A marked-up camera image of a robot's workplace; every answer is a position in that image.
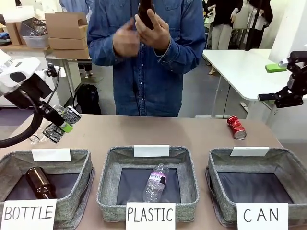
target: brown bottle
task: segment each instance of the brown bottle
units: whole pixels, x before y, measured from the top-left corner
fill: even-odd
[[[152,0],[141,0],[139,4],[139,17],[149,29],[153,30],[154,25],[148,17],[148,9],[152,9],[154,12],[154,4],[152,3]]]
[[[25,173],[25,177],[38,199],[56,199],[55,186],[50,183],[44,169],[33,167]]]

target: wire basket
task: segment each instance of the wire basket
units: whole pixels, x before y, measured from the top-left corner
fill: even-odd
[[[35,37],[42,36],[48,33],[46,24],[37,18],[30,18],[22,21],[21,31],[22,36]]]

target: red can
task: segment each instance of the red can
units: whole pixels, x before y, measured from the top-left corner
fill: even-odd
[[[231,116],[227,119],[227,123],[234,134],[234,138],[237,140],[244,140],[246,137],[246,131],[243,128],[241,122],[236,116]]]

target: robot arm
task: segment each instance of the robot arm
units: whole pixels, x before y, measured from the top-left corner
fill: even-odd
[[[39,65],[40,62],[35,57],[15,60],[0,74],[0,96],[3,95],[20,109],[26,109],[30,106],[34,108],[31,125],[15,137],[0,140],[0,148],[15,145],[32,136],[40,127],[43,118],[66,132],[71,130],[70,125],[56,110],[48,103],[40,100],[40,98],[46,99],[53,91],[39,75],[44,73],[49,77],[59,76],[52,64],[48,65],[48,69],[36,74],[35,70]]]
[[[307,94],[307,51],[293,51],[288,59],[279,63],[292,72],[287,86],[277,93],[259,94],[259,101],[275,100],[277,108],[298,106],[303,104],[303,96]]]

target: bag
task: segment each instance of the bag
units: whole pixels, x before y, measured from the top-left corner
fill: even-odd
[[[79,87],[72,101],[74,109],[77,107],[75,106],[76,99],[82,114],[101,114],[98,90],[94,85],[83,84]]]

